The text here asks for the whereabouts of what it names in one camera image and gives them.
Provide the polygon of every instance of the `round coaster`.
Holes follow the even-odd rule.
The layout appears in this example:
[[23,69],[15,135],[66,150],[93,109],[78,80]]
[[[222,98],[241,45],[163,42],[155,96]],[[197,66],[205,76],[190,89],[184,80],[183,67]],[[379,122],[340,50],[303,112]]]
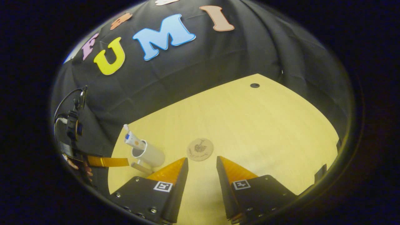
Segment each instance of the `round coaster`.
[[188,157],[194,161],[206,160],[212,154],[214,146],[206,138],[198,138],[190,143],[186,150]]

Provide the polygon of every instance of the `black cloth backdrop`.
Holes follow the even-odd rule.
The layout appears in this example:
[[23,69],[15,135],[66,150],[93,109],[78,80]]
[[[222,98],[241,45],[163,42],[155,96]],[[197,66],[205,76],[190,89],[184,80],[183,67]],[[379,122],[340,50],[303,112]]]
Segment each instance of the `black cloth backdrop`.
[[[199,9],[205,5],[222,7],[235,29],[215,31],[211,18]],[[127,12],[132,18],[110,30]],[[160,49],[158,56],[145,61],[140,43],[132,37],[144,28],[159,30],[161,21],[173,14],[182,14],[182,23],[196,39],[180,46],[169,44],[167,50]],[[86,106],[80,114],[84,130],[78,141],[78,147],[88,153],[110,157],[123,124],[255,73],[298,93],[328,118],[340,139],[345,135],[352,99],[345,71],[309,32],[267,6],[247,0],[185,0],[164,6],[144,2],[114,16],[98,32],[85,60],[80,50],[61,67],[50,103],[53,115],[70,91],[88,85]],[[122,38],[125,62],[106,76],[93,59],[106,49],[107,60],[114,62],[116,57],[107,46],[117,37]],[[73,98],[67,99],[58,113],[72,109]],[[63,125],[57,133],[60,140],[67,141]],[[93,174],[94,182],[107,193],[107,169],[94,169]]]

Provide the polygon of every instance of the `white cup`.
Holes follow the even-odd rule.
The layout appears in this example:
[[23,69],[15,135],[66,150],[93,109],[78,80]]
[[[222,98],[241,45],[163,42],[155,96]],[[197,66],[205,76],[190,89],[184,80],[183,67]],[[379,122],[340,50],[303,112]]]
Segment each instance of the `white cup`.
[[139,160],[138,164],[142,166],[141,162],[143,161],[152,167],[161,166],[165,161],[164,153],[145,140],[141,141],[146,144],[144,150],[132,148],[132,156]]

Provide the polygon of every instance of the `blue letter m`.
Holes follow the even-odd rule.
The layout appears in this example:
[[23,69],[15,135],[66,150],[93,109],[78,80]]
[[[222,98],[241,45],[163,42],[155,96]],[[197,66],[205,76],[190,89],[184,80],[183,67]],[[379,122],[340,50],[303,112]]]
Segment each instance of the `blue letter m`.
[[158,49],[154,49],[151,44],[160,47],[163,50],[168,49],[168,36],[171,35],[173,46],[194,40],[196,36],[188,32],[186,27],[180,21],[181,14],[169,16],[161,22],[160,31],[145,28],[137,32],[133,39],[137,39],[142,45],[145,53],[144,60],[150,60],[159,53]]

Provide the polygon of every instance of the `wooden table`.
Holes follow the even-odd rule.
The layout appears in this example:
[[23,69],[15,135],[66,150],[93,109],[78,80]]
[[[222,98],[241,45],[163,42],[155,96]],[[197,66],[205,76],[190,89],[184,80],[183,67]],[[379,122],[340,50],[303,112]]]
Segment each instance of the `wooden table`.
[[[260,87],[252,88],[252,83]],[[314,174],[324,164],[331,166],[339,139],[318,109],[260,74],[176,102],[131,123],[129,128],[165,153],[165,163],[155,171],[186,157],[193,140],[212,141],[214,152],[208,159],[189,159],[178,224],[230,224],[216,170],[218,155],[258,176],[269,174],[298,195],[314,183]],[[137,162],[123,141],[125,134],[121,128],[112,157]],[[110,167],[110,194],[133,176],[147,175],[131,167]]]

